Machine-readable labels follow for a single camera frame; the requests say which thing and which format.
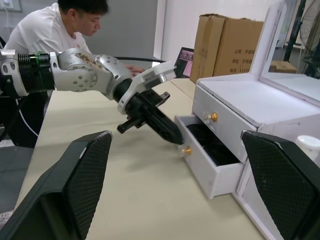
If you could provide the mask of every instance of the fan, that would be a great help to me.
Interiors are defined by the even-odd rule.
[[[314,0],[304,14],[300,29],[301,42],[306,52],[305,75],[320,78],[320,0]]]

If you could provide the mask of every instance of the man's hand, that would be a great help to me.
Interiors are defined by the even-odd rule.
[[[133,65],[126,65],[126,68],[129,69],[133,74],[136,74],[136,75],[141,74],[145,71],[143,68],[135,67]]]

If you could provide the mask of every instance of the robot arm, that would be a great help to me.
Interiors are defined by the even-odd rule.
[[[18,99],[47,90],[98,91],[115,100],[118,111],[128,115],[119,132],[148,124],[165,140],[181,145],[179,129],[158,109],[170,95],[165,92],[159,96],[152,90],[175,76],[174,65],[165,62],[132,79],[132,73],[116,58],[78,48],[50,54],[0,52],[0,97]]]

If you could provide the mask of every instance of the man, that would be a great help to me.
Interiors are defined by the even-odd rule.
[[[90,53],[82,35],[92,37],[101,28],[100,19],[108,12],[107,0],[58,0],[20,21],[5,49],[26,54],[80,48]],[[133,73],[144,71],[132,65],[127,67]]]

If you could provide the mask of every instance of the white t-shirt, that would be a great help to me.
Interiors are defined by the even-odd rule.
[[[80,48],[90,53],[82,34],[73,39],[67,32],[59,12],[58,3],[34,11],[26,16],[10,35],[4,49],[20,54],[63,52]]]

